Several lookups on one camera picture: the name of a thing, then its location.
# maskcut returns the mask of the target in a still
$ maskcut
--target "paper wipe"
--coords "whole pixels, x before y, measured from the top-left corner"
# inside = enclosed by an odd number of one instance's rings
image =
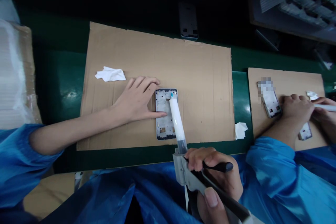
[[[234,125],[234,130],[236,132],[236,140],[245,138],[245,131],[248,130],[246,123],[238,122]]]
[[[309,97],[309,100],[316,100],[319,97],[318,94],[313,91],[306,91],[306,93]]]
[[[108,68],[107,66],[104,66],[103,71],[98,71],[95,77],[97,79],[103,79],[105,82],[126,80],[124,71],[121,69]]]

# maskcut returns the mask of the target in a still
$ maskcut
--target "worker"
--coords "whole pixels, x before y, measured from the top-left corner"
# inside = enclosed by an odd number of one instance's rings
[[[22,200],[67,146],[132,121],[166,116],[147,107],[159,84],[156,78],[140,76],[128,82],[113,106],[99,112],[49,126],[1,131],[0,222],[38,221],[24,211]],[[266,223],[335,220],[335,186],[294,162],[295,138],[313,111],[312,102],[305,98],[286,97],[282,119],[256,140],[246,163],[238,156],[238,165],[235,158],[213,148],[190,149],[185,155],[189,169],[201,170],[203,160],[210,167],[233,163],[227,173],[209,171],[234,200]],[[336,116],[318,109],[315,113],[334,139]],[[325,169],[335,171],[336,165]],[[42,222],[199,223],[185,205],[184,187],[177,183],[172,163],[101,170]],[[213,188],[207,188],[204,196],[198,193],[197,205],[204,223],[229,223]]]

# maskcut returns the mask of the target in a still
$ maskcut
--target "wrist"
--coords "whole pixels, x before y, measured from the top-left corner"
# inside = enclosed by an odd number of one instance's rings
[[[106,122],[108,122],[110,127],[109,130],[129,122],[129,120],[125,117],[125,114],[118,106],[113,105],[106,108],[102,110],[102,113],[104,114],[103,117],[106,119]]]
[[[286,126],[287,130],[293,129],[294,131],[297,131],[297,133],[300,132],[300,130],[306,123],[297,117],[291,116],[282,116],[279,122],[282,122]]]

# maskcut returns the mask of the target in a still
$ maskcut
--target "blue jacket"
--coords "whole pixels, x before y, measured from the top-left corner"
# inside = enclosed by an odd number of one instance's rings
[[[0,132],[0,222],[37,223],[22,199],[61,155],[43,156],[29,145],[42,125]],[[336,220],[336,158],[328,147],[295,153],[261,137],[237,155],[244,193],[240,202],[265,223],[333,223]],[[45,223],[124,223],[132,197],[144,223],[199,223],[185,211],[184,188],[173,163],[96,172],[46,217]]]

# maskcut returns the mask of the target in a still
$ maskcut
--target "finger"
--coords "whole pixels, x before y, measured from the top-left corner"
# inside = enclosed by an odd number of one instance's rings
[[[335,101],[333,101],[331,99],[328,99],[328,98],[325,98],[325,97],[317,98],[316,100],[313,100],[311,102],[314,103],[314,104],[325,104],[325,105],[333,105],[333,106],[336,105]]]
[[[284,100],[284,102],[286,103],[286,102],[289,102],[289,101],[291,101],[291,100],[293,100],[293,99],[292,99],[291,96],[285,96],[283,100]]]
[[[145,92],[151,84],[159,85],[160,81],[154,77],[146,77],[140,84],[139,88]]]
[[[152,97],[152,95],[155,93],[155,91],[159,88],[160,87],[158,85],[156,85],[155,83],[152,83],[152,84],[149,85],[149,87],[144,92],[144,94],[148,99],[150,99]]]
[[[299,96],[297,94],[292,94],[291,97],[292,97],[293,100],[298,100],[299,99]]]
[[[327,116],[329,114],[328,110],[324,109],[324,108],[320,108],[320,107],[316,107],[314,109],[314,111],[319,114],[319,115],[322,115],[322,116]]]
[[[129,82],[127,83],[125,89],[130,89],[130,88],[133,86],[134,81],[135,81],[135,79],[134,79],[134,78],[131,78],[131,79],[129,80]]]
[[[205,189],[204,199],[212,224],[229,223],[225,207],[218,193],[212,187]]]
[[[142,81],[145,79],[143,76],[139,76],[138,78],[135,79],[132,88],[137,88],[139,85],[142,83]]]
[[[188,159],[190,153],[193,152],[193,151],[195,151],[195,150],[197,150],[197,149],[196,149],[196,148],[190,148],[190,149],[187,151],[187,153],[184,155],[184,157],[185,157],[186,159]]]
[[[301,101],[307,101],[307,98],[304,97],[304,96],[299,96],[299,99],[300,99]]]
[[[215,152],[216,149],[213,147],[200,148],[189,155],[189,164],[196,172],[202,170],[203,160],[206,159],[212,152]]]
[[[153,111],[149,111],[147,114],[146,114],[146,119],[151,119],[151,118],[161,118],[161,117],[165,117],[167,116],[167,113],[166,112],[153,112]]]
[[[209,167],[214,167],[219,163],[231,162],[233,164],[233,168],[235,168],[235,164],[237,163],[233,157],[230,157],[218,151],[212,152],[210,155],[208,155],[204,162]]]

